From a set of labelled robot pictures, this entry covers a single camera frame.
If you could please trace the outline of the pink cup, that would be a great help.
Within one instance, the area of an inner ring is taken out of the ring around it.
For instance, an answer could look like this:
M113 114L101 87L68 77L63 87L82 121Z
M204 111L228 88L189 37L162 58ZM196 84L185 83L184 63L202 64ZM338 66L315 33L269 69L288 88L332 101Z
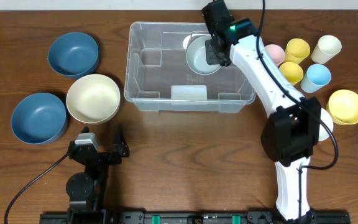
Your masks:
M281 48L281 46L276 44L269 44L265 46L265 51L268 53L276 66L279 66L283 63L285 59L285 51Z

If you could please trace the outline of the light blue cup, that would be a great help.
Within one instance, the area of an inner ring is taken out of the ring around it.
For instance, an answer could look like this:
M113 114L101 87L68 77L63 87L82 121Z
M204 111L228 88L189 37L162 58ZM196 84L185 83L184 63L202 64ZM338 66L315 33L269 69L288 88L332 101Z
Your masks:
M307 69L300 86L304 92L314 93L326 86L330 81L330 70L324 65L313 64Z

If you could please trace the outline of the white small bowl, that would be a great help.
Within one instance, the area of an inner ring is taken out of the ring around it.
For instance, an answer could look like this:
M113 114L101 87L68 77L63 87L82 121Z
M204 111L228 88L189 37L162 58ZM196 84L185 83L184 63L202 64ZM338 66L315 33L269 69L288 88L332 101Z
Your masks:
M324 109L321 109L321 115L320 120L329 128L329 130L332 132L334 129L334 123L332 120L331 115ZM326 131L326 129L320 124L319 126L319 138L318 141L324 141L329 138L329 133Z

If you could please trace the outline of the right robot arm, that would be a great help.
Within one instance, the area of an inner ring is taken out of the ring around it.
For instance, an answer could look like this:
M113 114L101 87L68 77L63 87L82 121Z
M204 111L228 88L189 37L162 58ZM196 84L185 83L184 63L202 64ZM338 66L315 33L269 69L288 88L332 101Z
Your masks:
M313 213L305 187L307 169L319 137L319 101L306 99L285 80L263 51L261 27L253 25L248 18L236 20L224 1L208 3L201 13L211 35L207 63L239 68L267 114L260 139L277 172L275 213L282 223L312 223Z

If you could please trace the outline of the yellow small bowl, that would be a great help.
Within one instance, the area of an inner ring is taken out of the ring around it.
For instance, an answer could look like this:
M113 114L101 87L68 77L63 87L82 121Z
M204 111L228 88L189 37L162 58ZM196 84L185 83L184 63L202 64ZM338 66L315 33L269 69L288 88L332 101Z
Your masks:
M326 105L333 122L339 125L358 123L358 94L350 90L335 91Z

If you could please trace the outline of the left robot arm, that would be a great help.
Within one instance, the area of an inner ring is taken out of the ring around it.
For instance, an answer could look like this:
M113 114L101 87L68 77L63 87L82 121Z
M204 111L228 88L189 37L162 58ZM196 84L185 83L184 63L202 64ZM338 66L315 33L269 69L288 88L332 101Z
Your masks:
M70 209L76 212L97 211L103 206L109 167L121 164L122 158L130 155L121 126L115 133L112 146L110 152L99 152L99 141L87 126L70 142L68 157L85 167L84 172L71 176L67 182Z

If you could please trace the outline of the yellow cup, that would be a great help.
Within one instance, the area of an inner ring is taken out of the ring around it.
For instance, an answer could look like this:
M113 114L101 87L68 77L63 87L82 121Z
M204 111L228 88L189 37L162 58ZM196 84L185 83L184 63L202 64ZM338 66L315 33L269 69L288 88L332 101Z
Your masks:
M285 62L281 64L279 70L288 80L288 82L293 86L299 83L304 76L303 69L297 63L294 62Z
M294 38L287 43L284 62L300 64L309 54L309 44L303 39Z

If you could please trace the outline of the grey small bowl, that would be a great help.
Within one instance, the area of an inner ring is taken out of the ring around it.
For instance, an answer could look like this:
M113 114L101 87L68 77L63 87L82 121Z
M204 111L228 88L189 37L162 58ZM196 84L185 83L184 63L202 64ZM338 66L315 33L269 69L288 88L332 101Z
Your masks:
M186 61L190 69L199 75L211 75L217 72L219 64L209 65L206 61L206 41L211 40L210 36L202 35L196 38L187 48Z

